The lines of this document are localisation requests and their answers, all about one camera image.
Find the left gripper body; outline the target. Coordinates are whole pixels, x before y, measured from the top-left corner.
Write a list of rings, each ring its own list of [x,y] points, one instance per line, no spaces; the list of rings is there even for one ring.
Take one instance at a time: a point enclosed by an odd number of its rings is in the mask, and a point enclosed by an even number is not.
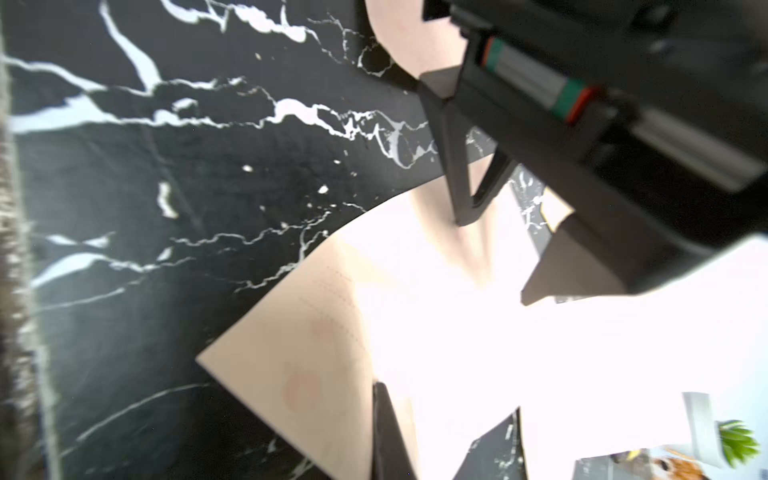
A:
[[[488,99],[471,185],[501,148],[602,237],[627,294],[766,233],[765,2],[427,1],[422,18],[459,28]]]

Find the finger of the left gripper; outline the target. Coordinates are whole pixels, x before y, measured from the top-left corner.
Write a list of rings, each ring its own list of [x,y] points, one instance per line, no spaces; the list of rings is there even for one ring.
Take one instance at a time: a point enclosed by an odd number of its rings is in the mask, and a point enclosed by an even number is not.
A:
[[[473,128],[483,125],[481,108],[488,99],[462,77],[459,66],[422,74],[417,92],[445,175],[455,223],[468,226],[480,219],[506,186],[517,162],[496,148],[479,185],[473,187],[466,141]]]
[[[533,305],[547,297],[625,295],[626,282],[615,271],[618,257],[581,217],[560,223],[521,291]]]

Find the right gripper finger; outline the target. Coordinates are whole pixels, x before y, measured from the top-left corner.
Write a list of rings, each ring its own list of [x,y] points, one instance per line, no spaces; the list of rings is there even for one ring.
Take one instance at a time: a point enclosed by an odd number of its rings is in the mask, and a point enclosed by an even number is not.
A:
[[[373,480],[416,479],[394,405],[383,382],[373,385]]]

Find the small plant white pot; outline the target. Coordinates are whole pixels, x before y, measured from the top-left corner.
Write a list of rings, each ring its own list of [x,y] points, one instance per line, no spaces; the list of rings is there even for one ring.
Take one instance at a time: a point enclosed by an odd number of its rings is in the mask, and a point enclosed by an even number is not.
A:
[[[710,396],[684,392],[690,441],[681,452],[712,467],[736,469],[756,460],[762,446],[742,420],[716,420]]]

